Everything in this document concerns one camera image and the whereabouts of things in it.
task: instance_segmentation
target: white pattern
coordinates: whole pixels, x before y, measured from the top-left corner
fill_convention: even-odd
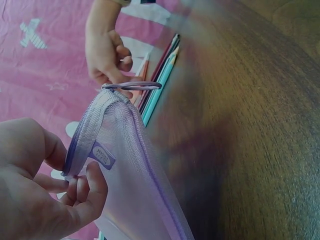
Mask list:
[[[62,171],[58,171],[58,170],[55,170],[55,169],[52,169],[50,175],[53,179],[60,179],[60,180],[65,180],[65,178],[61,175]],[[56,194],[56,197],[58,199],[61,199],[63,195],[65,195],[66,192],[62,192],[62,193],[57,193]]]
[[[123,41],[123,44],[126,48],[130,49],[132,53],[132,60],[135,62],[134,58],[144,58],[146,53],[150,53],[152,49],[154,48],[152,45],[139,41],[137,39],[127,37],[127,36],[121,36],[121,39]]]
[[[49,87],[50,91],[52,91],[52,90],[66,90],[69,85],[67,83],[55,82],[53,84],[47,84],[46,86]]]
[[[26,48],[31,42],[36,49],[46,49],[47,45],[45,42],[35,33],[36,28],[40,23],[39,18],[31,19],[27,26],[24,22],[21,23],[20,29],[25,33],[24,39],[20,41],[20,44]]]
[[[162,6],[152,3],[152,4],[130,4],[127,7],[123,7],[121,12],[140,19],[145,19],[148,21],[153,21],[155,23],[166,25],[170,12],[163,8]]]
[[[65,126],[65,133],[72,138],[73,135],[75,134],[75,131],[78,127],[79,122],[78,121],[72,121],[69,122],[66,126]]]

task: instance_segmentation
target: blue pencil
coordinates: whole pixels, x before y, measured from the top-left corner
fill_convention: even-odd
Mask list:
[[[162,69],[161,74],[159,76],[159,81],[158,83],[162,84],[162,89],[164,88],[170,73],[175,65],[176,59],[177,59],[177,55],[178,55],[178,51],[179,51],[179,45],[176,47],[176,49],[171,53],[171,55],[169,56],[169,58],[167,59],[166,65],[165,67]],[[145,109],[143,111],[142,114],[142,120],[145,126],[148,125],[148,122],[150,120],[150,117],[155,109],[155,106],[158,102],[158,99],[162,93],[162,89],[160,90],[156,90],[153,91],[153,93],[151,94],[148,103],[145,106]]]

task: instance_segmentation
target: child's hand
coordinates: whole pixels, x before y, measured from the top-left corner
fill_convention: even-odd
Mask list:
[[[108,32],[86,32],[85,55],[89,76],[99,84],[119,84],[129,82],[131,77],[121,71],[129,72],[133,61],[131,52],[115,30]]]

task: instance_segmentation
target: dark wooden surface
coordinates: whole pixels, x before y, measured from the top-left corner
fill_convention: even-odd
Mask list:
[[[195,239],[320,239],[320,66],[237,1],[182,1],[168,26],[148,132]]]

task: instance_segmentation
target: hand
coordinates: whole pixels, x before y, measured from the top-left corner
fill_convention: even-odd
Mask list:
[[[99,84],[119,84],[129,82],[131,77],[121,71],[129,72],[133,61],[115,30],[108,32],[86,31],[85,55],[89,76]]]
[[[61,140],[31,119],[0,123],[0,233],[2,239],[57,240],[103,210],[108,187],[97,163],[70,183],[39,174],[43,160],[62,170]],[[66,192],[60,202],[51,193]]]
[[[85,55],[89,76],[99,84],[141,81],[125,76],[133,61],[131,52],[124,46],[115,31],[121,4],[113,0],[94,0],[85,26]],[[132,93],[121,90],[128,98]]]

